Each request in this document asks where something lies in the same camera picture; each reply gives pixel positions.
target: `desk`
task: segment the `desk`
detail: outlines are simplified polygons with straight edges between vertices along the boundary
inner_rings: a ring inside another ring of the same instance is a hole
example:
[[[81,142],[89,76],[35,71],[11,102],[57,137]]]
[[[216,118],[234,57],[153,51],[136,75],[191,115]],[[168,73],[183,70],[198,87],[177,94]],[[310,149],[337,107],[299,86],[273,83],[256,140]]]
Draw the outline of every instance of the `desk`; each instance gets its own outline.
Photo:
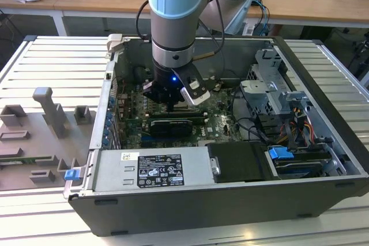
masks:
[[[0,9],[9,14],[51,16],[60,36],[68,35],[63,17],[134,18],[145,0],[41,0],[21,4],[0,0]],[[270,10],[271,24],[326,27],[369,27],[369,0],[263,0]],[[141,15],[149,18],[149,9]],[[251,7],[247,23],[255,24],[260,8]]]

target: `blue drive latch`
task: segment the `blue drive latch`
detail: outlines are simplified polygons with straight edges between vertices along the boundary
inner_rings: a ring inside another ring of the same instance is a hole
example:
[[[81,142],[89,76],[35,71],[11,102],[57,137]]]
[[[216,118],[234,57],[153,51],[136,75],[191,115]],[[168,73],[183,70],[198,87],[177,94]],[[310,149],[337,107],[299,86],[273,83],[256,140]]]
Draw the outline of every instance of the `blue drive latch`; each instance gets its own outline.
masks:
[[[294,158],[295,156],[287,150],[287,147],[273,147],[269,151],[272,160],[275,158]]]
[[[69,169],[65,172],[64,180],[66,181],[78,181],[80,179],[81,169]]]

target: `black side panel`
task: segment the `black side panel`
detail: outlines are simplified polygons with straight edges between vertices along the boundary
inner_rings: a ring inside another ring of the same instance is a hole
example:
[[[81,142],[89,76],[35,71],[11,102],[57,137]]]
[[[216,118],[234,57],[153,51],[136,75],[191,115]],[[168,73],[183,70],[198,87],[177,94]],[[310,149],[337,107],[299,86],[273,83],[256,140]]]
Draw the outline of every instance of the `black side panel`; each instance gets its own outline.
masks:
[[[323,110],[324,114],[341,136],[343,141],[350,148],[360,165],[366,172],[369,172],[369,152],[362,144],[361,140],[348,126],[347,122],[329,101],[314,79],[310,76],[308,71],[301,64],[300,60],[296,57],[295,53],[293,53],[293,51],[288,47],[287,43],[281,37],[275,37],[274,43],[279,47],[289,64],[296,71],[302,83]]]
[[[363,188],[366,180],[351,182],[352,186],[340,186],[338,181],[315,181],[81,197],[69,203],[97,236],[165,232],[316,217],[339,201],[367,190]]]

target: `black plastic cover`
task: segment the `black plastic cover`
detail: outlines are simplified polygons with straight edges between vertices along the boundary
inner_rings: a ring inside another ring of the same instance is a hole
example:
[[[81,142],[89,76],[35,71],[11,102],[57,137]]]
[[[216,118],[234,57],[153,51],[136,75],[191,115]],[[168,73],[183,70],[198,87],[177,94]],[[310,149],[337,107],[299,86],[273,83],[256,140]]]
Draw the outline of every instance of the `black plastic cover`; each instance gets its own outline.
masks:
[[[273,180],[265,156],[267,148],[259,142],[210,143],[208,150],[220,167],[220,175],[214,177],[216,183]]]

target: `motherboard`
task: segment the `motherboard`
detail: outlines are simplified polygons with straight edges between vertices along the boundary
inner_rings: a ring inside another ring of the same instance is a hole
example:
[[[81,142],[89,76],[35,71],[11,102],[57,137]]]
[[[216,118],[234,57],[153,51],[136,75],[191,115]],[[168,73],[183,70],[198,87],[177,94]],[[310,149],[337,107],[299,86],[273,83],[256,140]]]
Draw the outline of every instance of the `motherboard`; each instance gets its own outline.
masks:
[[[205,146],[242,140],[229,112],[232,89],[219,90],[195,108],[179,103],[170,113],[165,104],[145,97],[142,85],[126,85],[120,91],[117,114],[123,149]],[[180,137],[157,137],[150,133],[154,124],[163,122],[186,123],[190,126],[189,133]]]

